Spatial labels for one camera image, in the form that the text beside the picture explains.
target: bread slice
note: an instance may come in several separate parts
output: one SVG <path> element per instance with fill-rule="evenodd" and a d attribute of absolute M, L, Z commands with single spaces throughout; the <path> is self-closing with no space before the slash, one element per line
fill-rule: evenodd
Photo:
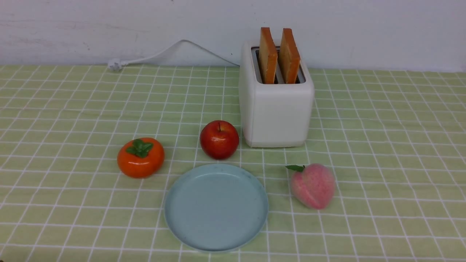
<path fill-rule="evenodd" d="M 296 83 L 301 58 L 290 28 L 284 28 L 281 36 L 278 64 L 285 84 Z"/>
<path fill-rule="evenodd" d="M 270 28 L 260 29 L 259 70 L 263 84 L 275 82 L 278 53 L 270 33 Z"/>

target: power cord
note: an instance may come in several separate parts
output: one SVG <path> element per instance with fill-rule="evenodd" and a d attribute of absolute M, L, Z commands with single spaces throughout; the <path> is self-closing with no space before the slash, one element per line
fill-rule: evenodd
<path fill-rule="evenodd" d="M 172 46 L 178 44 L 179 42 L 189 42 L 189 43 L 194 44 L 195 46 L 197 46 L 197 47 L 211 53 L 212 55 L 214 55 L 214 56 L 216 56 L 216 57 L 218 57 L 218 58 L 220 58 L 222 60 L 225 60 L 225 61 L 227 61 L 227 62 L 229 62 L 229 63 L 231 63 L 233 65 L 239 66 L 238 64 L 236 64 L 236 63 L 234 63 L 234 62 L 232 62 L 232 61 L 230 61 L 230 60 L 228 60 L 228 59 L 226 59 L 226 58 L 224 58 L 224 57 L 222 57 L 222 56 L 220 56 L 220 55 L 218 55 L 218 54 L 216 54 L 216 53 L 214 53 L 214 52 L 212 52 L 212 51 L 210 51 L 210 50 L 208 50 L 208 49 L 206 49 L 204 47 L 202 47 L 201 45 L 198 45 L 198 44 L 194 43 L 191 40 L 180 39 L 180 40 L 177 40 L 176 42 L 174 42 L 173 44 L 169 45 L 167 48 L 163 49 L 162 51 L 160 51 L 160 52 L 158 52 L 158 53 L 156 53 L 154 55 L 148 56 L 148 57 L 129 60 L 129 61 L 125 61 L 125 60 L 121 61 L 119 58 L 111 59 L 108 62 L 108 68 L 110 70 L 112 70 L 112 71 L 120 71 L 124 66 L 127 66 L 129 64 L 139 63 L 139 62 L 143 62 L 145 60 L 149 60 L 149 59 L 152 59 L 154 57 L 157 57 L 157 56 L 161 55 L 162 53 L 164 53 L 165 51 L 167 51 L 168 49 L 170 49 Z"/>

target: blue plate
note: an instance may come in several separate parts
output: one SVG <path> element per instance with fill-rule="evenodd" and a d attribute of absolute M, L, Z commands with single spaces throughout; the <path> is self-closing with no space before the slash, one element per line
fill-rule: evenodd
<path fill-rule="evenodd" d="M 235 250 L 257 236 L 267 220 L 262 184 L 233 165 L 211 164 L 182 175 L 165 199 L 165 220 L 187 246 L 203 252 Z"/>

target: pink peach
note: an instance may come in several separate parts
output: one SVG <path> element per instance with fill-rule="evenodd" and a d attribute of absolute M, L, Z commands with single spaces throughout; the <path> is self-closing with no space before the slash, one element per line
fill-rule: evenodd
<path fill-rule="evenodd" d="M 291 191 L 301 203 L 314 209 L 324 209 L 330 203 L 335 194 L 335 177 L 328 168 L 321 164 L 287 168 L 295 170 Z"/>

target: orange persimmon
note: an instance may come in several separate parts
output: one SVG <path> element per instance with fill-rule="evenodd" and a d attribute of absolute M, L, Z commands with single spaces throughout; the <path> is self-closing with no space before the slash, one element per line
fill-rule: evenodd
<path fill-rule="evenodd" d="M 147 178 L 160 169 L 165 160 L 164 147 L 154 138 L 137 138 L 118 152 L 121 172 L 132 178 Z"/>

